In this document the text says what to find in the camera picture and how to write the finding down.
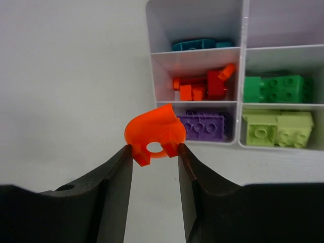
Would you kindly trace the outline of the light green lego brick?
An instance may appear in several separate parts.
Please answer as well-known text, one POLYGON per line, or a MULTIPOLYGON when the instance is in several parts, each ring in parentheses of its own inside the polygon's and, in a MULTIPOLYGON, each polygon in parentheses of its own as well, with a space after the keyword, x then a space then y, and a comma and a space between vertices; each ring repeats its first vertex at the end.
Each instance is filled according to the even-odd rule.
POLYGON ((314 127, 309 111, 282 111, 277 117, 275 144, 280 147, 305 148, 314 127))
POLYGON ((279 110, 244 109, 242 117, 247 123, 246 144, 274 147, 279 115, 279 110))

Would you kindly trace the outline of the green teal lego stack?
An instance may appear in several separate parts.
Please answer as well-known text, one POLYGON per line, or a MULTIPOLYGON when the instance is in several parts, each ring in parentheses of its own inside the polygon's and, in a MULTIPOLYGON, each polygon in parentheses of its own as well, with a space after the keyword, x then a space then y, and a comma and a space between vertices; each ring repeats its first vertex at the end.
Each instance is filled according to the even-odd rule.
POLYGON ((250 76, 245 77, 244 82, 244 103, 262 103, 264 95, 261 94, 261 89, 264 87, 261 77, 250 76))
POLYGON ((219 41, 219 42, 216 42, 215 44, 215 48, 231 48, 231 47, 234 47, 234 44, 233 42, 231 41, 219 41))

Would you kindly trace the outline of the orange round lego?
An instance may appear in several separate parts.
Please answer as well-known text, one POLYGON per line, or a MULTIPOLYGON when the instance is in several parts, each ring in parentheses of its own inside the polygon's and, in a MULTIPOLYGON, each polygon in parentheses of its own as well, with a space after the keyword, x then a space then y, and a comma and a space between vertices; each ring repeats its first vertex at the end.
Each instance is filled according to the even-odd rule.
POLYGON ((186 129, 172 105, 167 104, 132 119, 124 138, 132 146, 133 159, 144 167, 153 158, 178 156, 179 145, 186 140, 186 129))

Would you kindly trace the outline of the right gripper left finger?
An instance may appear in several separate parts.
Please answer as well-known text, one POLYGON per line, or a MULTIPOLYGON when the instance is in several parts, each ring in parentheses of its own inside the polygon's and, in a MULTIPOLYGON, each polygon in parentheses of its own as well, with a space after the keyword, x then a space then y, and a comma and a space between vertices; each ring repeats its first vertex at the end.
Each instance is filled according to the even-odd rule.
POLYGON ((131 147, 56 190, 1 186, 1 242, 123 242, 131 147))

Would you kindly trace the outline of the purple lego stack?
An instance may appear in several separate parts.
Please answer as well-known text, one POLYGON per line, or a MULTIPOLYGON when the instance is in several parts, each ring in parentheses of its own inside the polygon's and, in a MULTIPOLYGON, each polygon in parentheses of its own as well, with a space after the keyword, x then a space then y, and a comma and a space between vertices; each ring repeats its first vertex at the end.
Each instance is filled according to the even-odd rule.
POLYGON ((224 142, 232 137, 232 117, 227 111, 187 110, 178 118, 187 140, 224 142))

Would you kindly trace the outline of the red lego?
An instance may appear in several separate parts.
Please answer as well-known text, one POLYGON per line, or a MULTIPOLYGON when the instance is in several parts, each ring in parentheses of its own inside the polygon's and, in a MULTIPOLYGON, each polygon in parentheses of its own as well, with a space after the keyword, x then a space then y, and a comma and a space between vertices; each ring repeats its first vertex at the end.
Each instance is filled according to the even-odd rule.
POLYGON ((221 71, 209 70, 207 72, 207 99, 224 100, 227 95, 225 81, 219 79, 221 71))

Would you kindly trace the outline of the small orange lego pair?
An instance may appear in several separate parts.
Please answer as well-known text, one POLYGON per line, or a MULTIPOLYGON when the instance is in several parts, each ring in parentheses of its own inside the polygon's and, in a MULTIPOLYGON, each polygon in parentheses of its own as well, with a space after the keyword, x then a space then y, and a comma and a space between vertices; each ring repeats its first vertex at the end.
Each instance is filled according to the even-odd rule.
POLYGON ((206 89, 202 86, 196 86, 192 88, 192 100, 202 101, 205 99, 206 89))

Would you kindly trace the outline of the white divided container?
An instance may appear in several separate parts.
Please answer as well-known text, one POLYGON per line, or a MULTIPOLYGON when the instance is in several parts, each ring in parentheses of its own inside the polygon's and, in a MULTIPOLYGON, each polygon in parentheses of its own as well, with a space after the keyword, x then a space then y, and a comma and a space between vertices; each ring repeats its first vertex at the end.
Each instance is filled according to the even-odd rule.
POLYGON ((247 1, 242 33, 238 143, 244 148, 323 150, 323 1, 247 1), (313 79, 312 103, 244 103, 245 77, 313 79), (305 148, 249 146, 244 109, 309 111, 314 127, 305 148))
POLYGON ((221 145, 237 141, 242 33, 247 1, 148 1, 145 6, 153 90, 157 107, 172 104, 177 115, 188 109, 225 110, 230 114, 228 136, 221 145), (173 51, 174 44, 200 39, 231 42, 230 47, 173 51), (223 100, 182 101, 173 88, 175 77, 202 77, 209 70, 235 64, 223 100))

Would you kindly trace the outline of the green number lego brick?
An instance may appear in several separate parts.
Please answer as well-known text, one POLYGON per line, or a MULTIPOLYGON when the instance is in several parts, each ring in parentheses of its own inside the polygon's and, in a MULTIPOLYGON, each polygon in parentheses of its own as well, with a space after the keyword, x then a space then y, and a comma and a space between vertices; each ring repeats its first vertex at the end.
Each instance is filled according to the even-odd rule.
POLYGON ((260 102, 312 103, 313 79, 301 75, 285 75, 261 79, 260 102))

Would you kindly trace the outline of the red long lego brick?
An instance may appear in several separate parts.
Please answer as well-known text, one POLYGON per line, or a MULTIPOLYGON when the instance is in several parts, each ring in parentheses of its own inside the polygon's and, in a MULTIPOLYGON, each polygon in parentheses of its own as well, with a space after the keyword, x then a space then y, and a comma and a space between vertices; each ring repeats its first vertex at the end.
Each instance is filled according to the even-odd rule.
POLYGON ((179 77, 180 85, 205 86, 207 79, 205 77, 179 77))

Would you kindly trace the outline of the teal oval lego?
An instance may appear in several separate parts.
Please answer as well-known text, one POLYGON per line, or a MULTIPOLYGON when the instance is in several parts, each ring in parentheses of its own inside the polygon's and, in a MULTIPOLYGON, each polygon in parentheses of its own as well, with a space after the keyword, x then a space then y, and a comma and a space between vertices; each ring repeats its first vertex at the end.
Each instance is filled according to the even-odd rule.
POLYGON ((216 48, 216 41, 210 38, 187 40, 176 43, 172 46, 172 51, 190 51, 216 48))

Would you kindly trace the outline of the left white divided container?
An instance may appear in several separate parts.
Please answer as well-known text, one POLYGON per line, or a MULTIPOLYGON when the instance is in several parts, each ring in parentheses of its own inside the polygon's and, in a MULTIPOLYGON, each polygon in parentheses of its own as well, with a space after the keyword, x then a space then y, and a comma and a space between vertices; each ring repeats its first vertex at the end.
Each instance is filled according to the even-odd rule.
POLYGON ((242 33, 247 1, 148 1, 145 6, 153 90, 157 107, 172 104, 177 115, 188 109, 225 110, 230 114, 228 136, 221 145, 237 141, 242 33), (173 51, 174 44, 200 39, 231 42, 230 47, 173 51), (175 77, 202 77, 209 70, 235 64, 223 100, 182 101, 173 88, 175 77))

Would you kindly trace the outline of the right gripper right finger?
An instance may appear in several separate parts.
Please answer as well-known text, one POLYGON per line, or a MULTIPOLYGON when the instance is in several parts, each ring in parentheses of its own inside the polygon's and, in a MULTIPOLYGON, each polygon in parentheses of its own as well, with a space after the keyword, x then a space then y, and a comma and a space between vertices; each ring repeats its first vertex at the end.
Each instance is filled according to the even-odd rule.
POLYGON ((323 242, 323 184, 237 185, 179 146, 187 242, 323 242))

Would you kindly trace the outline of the tiny orange lego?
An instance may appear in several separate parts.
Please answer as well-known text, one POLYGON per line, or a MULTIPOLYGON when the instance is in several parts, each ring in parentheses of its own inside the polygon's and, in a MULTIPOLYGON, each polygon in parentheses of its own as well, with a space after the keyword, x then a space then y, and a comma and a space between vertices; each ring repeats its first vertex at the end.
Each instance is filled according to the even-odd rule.
POLYGON ((173 78, 173 89, 175 91, 180 89, 180 81, 181 81, 181 79, 179 77, 173 78))
POLYGON ((229 63, 222 71, 220 71, 218 78, 223 82, 225 82, 233 75, 234 72, 235 72, 235 64, 229 63))

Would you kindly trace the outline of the right white divided container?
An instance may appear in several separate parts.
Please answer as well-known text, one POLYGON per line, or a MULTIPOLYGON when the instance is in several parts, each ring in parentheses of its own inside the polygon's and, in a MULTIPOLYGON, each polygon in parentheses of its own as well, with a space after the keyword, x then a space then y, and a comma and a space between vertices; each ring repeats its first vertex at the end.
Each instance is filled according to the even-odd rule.
POLYGON ((247 1, 242 33, 238 143, 244 148, 323 150, 323 1, 247 1), (312 103, 244 103, 245 77, 313 79, 312 103), (244 109, 309 111, 314 127, 305 148, 249 146, 244 109))

